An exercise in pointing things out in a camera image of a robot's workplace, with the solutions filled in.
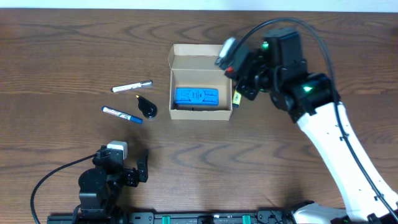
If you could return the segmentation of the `yellow highlighter pen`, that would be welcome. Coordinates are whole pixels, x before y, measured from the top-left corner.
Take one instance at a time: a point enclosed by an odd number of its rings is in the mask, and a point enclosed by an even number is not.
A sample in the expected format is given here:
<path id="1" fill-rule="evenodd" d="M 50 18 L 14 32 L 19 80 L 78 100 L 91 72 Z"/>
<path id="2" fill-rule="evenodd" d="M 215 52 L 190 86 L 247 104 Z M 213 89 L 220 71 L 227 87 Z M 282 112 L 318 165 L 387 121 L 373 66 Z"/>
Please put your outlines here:
<path id="1" fill-rule="evenodd" d="M 232 105 L 234 108 L 238 108 L 240 106 L 241 98 L 242 95 L 237 90 L 235 90 L 232 98 Z"/>

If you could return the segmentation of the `black correction tape dispenser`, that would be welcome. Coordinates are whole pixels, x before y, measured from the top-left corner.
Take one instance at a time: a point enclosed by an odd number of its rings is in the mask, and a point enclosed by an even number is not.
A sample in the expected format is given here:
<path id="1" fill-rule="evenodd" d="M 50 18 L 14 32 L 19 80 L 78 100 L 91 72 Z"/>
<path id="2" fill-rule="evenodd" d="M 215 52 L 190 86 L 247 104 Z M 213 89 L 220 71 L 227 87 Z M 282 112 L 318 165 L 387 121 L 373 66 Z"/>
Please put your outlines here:
<path id="1" fill-rule="evenodd" d="M 152 119 L 157 115 L 157 107 L 148 99 L 143 96 L 136 96 L 138 100 L 138 108 L 145 118 Z"/>

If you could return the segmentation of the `blue capped whiteboard marker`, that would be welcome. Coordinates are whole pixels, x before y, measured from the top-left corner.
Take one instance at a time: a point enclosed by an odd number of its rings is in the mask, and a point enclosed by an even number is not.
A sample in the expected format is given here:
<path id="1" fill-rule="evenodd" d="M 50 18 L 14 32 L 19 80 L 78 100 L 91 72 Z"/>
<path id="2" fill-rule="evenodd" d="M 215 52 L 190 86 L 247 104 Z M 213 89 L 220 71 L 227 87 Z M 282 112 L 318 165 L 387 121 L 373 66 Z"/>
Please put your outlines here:
<path id="1" fill-rule="evenodd" d="M 142 122 L 143 122 L 143 120 L 142 120 L 141 118 L 138 118 L 138 117 L 136 117 L 136 116 L 133 116 L 133 115 L 124 113 L 124 112 L 122 112 L 122 111 L 118 111 L 118 110 L 109 108 L 109 107 L 107 107 L 107 106 L 102 107 L 101 110 L 102 110 L 102 112 L 104 112 L 104 113 L 111 114 L 111 115 L 113 115 L 113 116 L 117 116 L 117 117 L 119 117 L 119 118 L 129 120 L 129 121 L 131 121 L 131 122 L 133 122 L 133 123 L 142 124 Z"/>

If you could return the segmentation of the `blue plastic ribbed block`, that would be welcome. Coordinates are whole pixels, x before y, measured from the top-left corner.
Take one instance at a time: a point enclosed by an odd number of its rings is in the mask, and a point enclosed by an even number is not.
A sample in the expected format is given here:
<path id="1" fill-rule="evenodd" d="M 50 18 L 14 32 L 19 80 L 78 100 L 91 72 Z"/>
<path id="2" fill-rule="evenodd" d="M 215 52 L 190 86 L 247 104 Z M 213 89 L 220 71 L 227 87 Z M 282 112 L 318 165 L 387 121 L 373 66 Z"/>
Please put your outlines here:
<path id="1" fill-rule="evenodd" d="M 217 89 L 209 88 L 177 88 L 175 91 L 176 105 L 218 106 Z"/>

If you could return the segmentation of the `black capped whiteboard marker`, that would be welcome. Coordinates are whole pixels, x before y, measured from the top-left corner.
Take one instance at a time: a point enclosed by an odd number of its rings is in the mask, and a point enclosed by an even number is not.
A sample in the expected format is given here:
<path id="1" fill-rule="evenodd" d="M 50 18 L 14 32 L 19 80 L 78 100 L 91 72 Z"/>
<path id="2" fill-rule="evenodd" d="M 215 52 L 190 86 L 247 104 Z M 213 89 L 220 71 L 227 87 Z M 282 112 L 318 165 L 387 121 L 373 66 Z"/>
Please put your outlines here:
<path id="1" fill-rule="evenodd" d="M 144 82 L 137 82 L 137 83 L 131 83 L 128 85 L 121 85 L 121 86 L 115 86 L 111 88 L 111 92 L 116 93 L 120 91 L 127 91 L 127 90 L 133 90 L 136 88 L 142 88 L 146 86 L 151 86 L 153 85 L 152 80 L 144 81 Z"/>

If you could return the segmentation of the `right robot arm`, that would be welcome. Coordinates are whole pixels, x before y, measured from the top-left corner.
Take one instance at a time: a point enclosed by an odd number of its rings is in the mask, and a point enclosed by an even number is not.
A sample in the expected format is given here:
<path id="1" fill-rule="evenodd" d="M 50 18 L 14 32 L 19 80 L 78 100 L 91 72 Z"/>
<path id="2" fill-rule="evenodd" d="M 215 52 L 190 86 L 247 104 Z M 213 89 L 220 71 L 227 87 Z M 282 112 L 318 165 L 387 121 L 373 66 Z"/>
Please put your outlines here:
<path id="1" fill-rule="evenodd" d="M 356 137 L 331 80 L 307 70 L 297 30 L 270 30 L 256 50 L 229 38 L 216 64 L 247 99 L 267 92 L 311 140 L 338 186 L 344 208 L 304 202 L 286 214 L 285 223 L 397 222 L 397 194 Z"/>

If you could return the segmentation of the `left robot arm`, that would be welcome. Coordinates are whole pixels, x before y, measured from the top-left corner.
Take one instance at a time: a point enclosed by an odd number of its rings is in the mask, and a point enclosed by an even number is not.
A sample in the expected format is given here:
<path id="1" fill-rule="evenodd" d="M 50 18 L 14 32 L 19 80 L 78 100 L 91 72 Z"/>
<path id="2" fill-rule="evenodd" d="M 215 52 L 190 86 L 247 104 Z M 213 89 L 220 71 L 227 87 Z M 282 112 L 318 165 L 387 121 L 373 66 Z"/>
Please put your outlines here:
<path id="1" fill-rule="evenodd" d="M 73 223 L 128 224 L 129 215 L 116 205 L 125 186 L 137 187 L 148 180 L 149 151 L 137 160 L 137 167 L 124 167 L 124 150 L 101 146 L 93 158 L 94 168 L 78 179 L 80 204 L 73 212 Z"/>

